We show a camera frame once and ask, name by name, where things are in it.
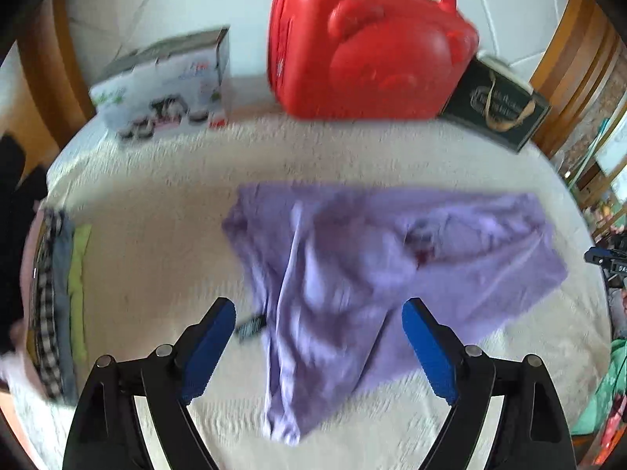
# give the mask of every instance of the red plastic case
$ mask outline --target red plastic case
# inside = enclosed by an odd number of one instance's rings
[[[433,118],[478,45],[456,0],[273,0],[268,81],[298,118]]]

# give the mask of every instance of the white textured bedspread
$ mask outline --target white textured bedspread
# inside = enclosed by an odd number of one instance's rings
[[[569,276],[528,314],[486,339],[491,356],[546,362],[570,423],[609,362],[609,320],[591,244],[573,199],[534,145],[519,155],[443,121],[299,123],[266,116],[219,132],[120,149],[101,140],[57,164],[49,203],[93,225],[85,259],[89,365],[148,355],[196,323],[218,296],[239,319],[252,309],[221,221],[242,182],[303,180],[421,185],[479,192],[533,192],[556,226]],[[231,340],[205,394],[189,408],[218,465],[227,469],[415,469],[448,407],[422,372],[352,398],[288,447],[260,434],[265,362],[261,342]],[[50,470],[61,468],[71,412],[16,392],[18,411]],[[139,412],[155,468],[167,469],[146,403]],[[470,468],[483,468],[500,401],[493,401]]]

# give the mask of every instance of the lavender fabric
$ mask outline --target lavender fabric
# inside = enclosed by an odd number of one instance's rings
[[[350,394],[419,367],[407,299],[470,344],[566,277],[531,194],[244,185],[223,229],[267,318],[266,431],[289,444]]]

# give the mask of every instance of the green cloth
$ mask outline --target green cloth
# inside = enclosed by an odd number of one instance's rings
[[[616,383],[617,392],[625,392],[627,363],[623,366],[623,361],[625,360],[626,354],[627,340],[616,339],[612,341],[612,356],[609,363],[609,370],[607,370],[606,375],[603,376],[599,388],[581,414],[579,421],[577,421],[577,424],[571,429],[571,435],[587,435],[600,430],[612,406],[614,383]]]
[[[77,226],[74,230],[74,247],[68,275],[68,293],[70,294],[70,338],[72,356],[77,362],[87,361],[85,330],[83,327],[83,258],[87,249],[92,225]]]

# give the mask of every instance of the product box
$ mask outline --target product box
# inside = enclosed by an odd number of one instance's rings
[[[549,114],[549,102],[493,58],[474,58],[440,116],[519,152]]]
[[[231,109],[229,67],[228,28],[174,37],[112,62],[90,96],[122,141],[219,127]]]

